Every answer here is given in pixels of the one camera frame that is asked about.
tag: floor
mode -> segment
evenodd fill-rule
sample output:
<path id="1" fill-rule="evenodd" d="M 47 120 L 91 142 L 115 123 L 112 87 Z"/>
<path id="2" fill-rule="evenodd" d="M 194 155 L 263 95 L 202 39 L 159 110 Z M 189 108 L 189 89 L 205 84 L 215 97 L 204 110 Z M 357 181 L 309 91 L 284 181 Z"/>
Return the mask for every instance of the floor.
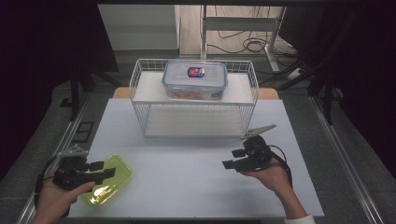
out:
<path id="1" fill-rule="evenodd" d="M 232 13 L 227 7 L 222 9 L 224 14 Z M 241 12 L 247 15 L 248 9 Z M 288 49 L 290 46 L 284 43 L 279 45 Z M 239 41 L 231 42 L 231 46 L 238 46 Z M 134 68 L 134 63 L 139 58 L 181 58 L 198 59 L 197 47 L 191 49 L 180 47 L 180 54 L 167 53 L 164 51 L 116 51 L 116 59 L 119 64 L 119 73 L 109 73 L 122 85 L 128 86 L 129 78 Z M 213 51 L 208 54 L 208 59 L 224 60 L 247 60 L 252 61 L 257 72 L 257 78 L 261 87 L 276 87 L 286 82 L 287 77 L 275 77 L 269 67 L 269 63 L 263 54 L 244 52 L 242 54 L 222 54 Z M 98 128 L 106 102 L 112 97 L 115 87 L 101 78 L 92 75 L 96 88 L 92 92 L 81 93 L 81 99 L 89 95 L 86 112 L 80 122 L 92 124 L 92 134 L 88 136 L 73 135 L 70 141 L 80 140 L 80 145 L 90 148 L 94 134 Z M 278 91 L 283 101 L 290 123 L 296 135 L 299 147 L 303 153 L 306 166 L 314 182 L 319 200 L 325 213 L 325 217 L 316 217 L 317 223 L 370 223 L 361 208 L 361 201 L 357 197 L 356 190 L 349 184 L 346 171 L 339 161 L 339 157 L 331 144 L 319 121 L 318 113 L 313 106 L 306 87 L 310 80 L 307 79 L 298 85 L 283 91 Z M 40 172 L 47 159 L 53 155 L 59 147 L 65 131 L 70 126 L 71 110 L 68 107 L 59 107 L 64 98 L 70 98 L 70 83 L 65 82 L 58 86 L 52 94 L 52 104 L 46 117 L 42 120 L 28 146 L 23 151 L 8 175 L 0 183 L 0 223 L 15 223 L 19 220 L 24 206 L 28 202 L 34 189 L 35 177 Z M 396 182 L 391 177 L 383 163 L 375 155 L 367 142 L 353 127 L 339 108 L 338 102 L 332 103 L 333 127 L 337 131 L 340 141 L 343 143 L 348 157 L 352 160 L 354 168 L 360 174 L 363 185 L 368 189 L 369 195 L 375 202 L 378 212 L 383 218 L 383 223 L 396 223 Z M 221 221 L 185 221 L 186 223 L 225 223 Z M 61 223 L 160 223 L 159 221 L 131 221 L 131 220 L 103 220 L 103 219 L 64 219 Z M 161 221 L 161 223 L 175 223 L 175 221 Z M 283 223 L 281 218 L 270 218 L 243 223 Z"/>

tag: white tabletop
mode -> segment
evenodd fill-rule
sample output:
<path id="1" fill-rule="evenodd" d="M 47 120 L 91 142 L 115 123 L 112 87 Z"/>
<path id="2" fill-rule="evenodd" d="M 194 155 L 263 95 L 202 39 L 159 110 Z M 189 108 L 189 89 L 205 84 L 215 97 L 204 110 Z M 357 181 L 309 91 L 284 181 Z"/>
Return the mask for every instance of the white tabletop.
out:
<path id="1" fill-rule="evenodd" d="M 259 101 L 250 128 L 270 124 L 268 145 L 281 147 L 293 186 L 307 213 L 323 216 L 285 107 L 280 100 Z M 238 138 L 145 138 L 130 100 L 111 99 L 93 140 L 88 162 L 119 154 L 133 170 L 124 188 L 105 204 L 74 203 L 70 217 L 260 218 L 283 217 L 273 192 L 258 180 L 225 170 L 222 161 L 242 147 Z"/>

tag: metal wire rack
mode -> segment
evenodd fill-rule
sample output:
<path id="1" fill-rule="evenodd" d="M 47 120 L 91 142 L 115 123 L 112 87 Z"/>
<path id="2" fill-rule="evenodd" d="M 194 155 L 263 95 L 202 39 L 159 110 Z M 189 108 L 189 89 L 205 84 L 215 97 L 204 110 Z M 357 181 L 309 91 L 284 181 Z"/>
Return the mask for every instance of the metal wire rack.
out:
<path id="1" fill-rule="evenodd" d="M 169 61 L 139 59 L 134 67 L 129 91 L 145 136 L 219 137 L 245 133 L 259 96 L 252 62 L 205 61 L 226 66 L 228 86 L 219 101 L 197 101 L 167 96 L 162 77 Z"/>

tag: gray carpet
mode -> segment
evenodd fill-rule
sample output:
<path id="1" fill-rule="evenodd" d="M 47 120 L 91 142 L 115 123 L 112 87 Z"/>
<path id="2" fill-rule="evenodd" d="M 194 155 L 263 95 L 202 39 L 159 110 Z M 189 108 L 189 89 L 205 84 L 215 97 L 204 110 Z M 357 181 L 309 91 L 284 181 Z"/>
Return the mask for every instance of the gray carpet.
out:
<path id="1" fill-rule="evenodd" d="M 176 56 L 174 54 L 117 53 L 120 73 L 110 74 L 116 80 L 127 86 L 129 77 L 138 58 L 197 58 L 195 55 Z M 209 59 L 249 60 L 253 61 L 257 70 L 269 71 L 268 62 L 264 57 L 238 56 L 225 57 L 211 55 Z M 269 75 L 258 73 L 258 80 L 265 80 Z M 92 76 L 96 89 L 90 92 L 87 111 L 81 122 L 92 124 L 92 134 L 89 136 L 76 134 L 74 139 L 84 148 L 91 146 L 94 134 L 100 123 L 106 103 L 111 98 L 115 87 L 97 76 Z M 285 82 L 282 79 L 271 85 Z M 309 79 L 285 91 L 279 91 L 288 112 L 292 128 L 303 153 L 306 166 L 314 183 L 325 217 L 317 217 L 317 223 L 369 223 L 359 199 L 350 186 L 340 161 L 335 154 L 329 138 L 320 122 L 318 115 L 306 93 Z M 26 149 L 0 183 L 0 223 L 15 223 L 30 197 L 35 179 L 40 170 L 58 146 L 64 131 L 69 125 L 71 110 L 59 107 L 64 98 L 70 98 L 70 84 L 68 82 L 57 87 L 53 92 L 52 104 L 46 117 L 37 128 Z M 383 163 L 375 155 L 359 132 L 339 108 L 338 103 L 332 105 L 333 127 L 344 144 L 349 157 L 352 159 L 362 181 L 370 191 L 385 223 L 396 223 L 396 192 L 395 180 L 391 177 Z M 71 219 L 66 218 L 62 223 L 175 223 L 175 221 L 138 221 L 138 220 L 106 220 L 106 219 Z M 243 221 L 185 221 L 186 223 L 244 223 Z M 283 223 L 282 218 L 269 218 L 261 223 Z"/>

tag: yellow transparent container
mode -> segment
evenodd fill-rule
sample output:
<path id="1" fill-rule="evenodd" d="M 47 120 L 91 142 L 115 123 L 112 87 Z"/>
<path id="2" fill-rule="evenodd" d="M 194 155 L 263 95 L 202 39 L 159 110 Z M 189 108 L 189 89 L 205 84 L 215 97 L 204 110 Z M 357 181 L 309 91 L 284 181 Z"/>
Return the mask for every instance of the yellow transparent container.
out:
<path id="1" fill-rule="evenodd" d="M 102 170 L 116 168 L 113 177 L 105 179 L 103 184 L 93 187 L 91 192 L 82 194 L 83 201 L 90 206 L 96 206 L 107 202 L 122 186 L 124 186 L 132 176 L 132 169 L 122 160 L 119 155 L 110 156 L 104 164 Z"/>

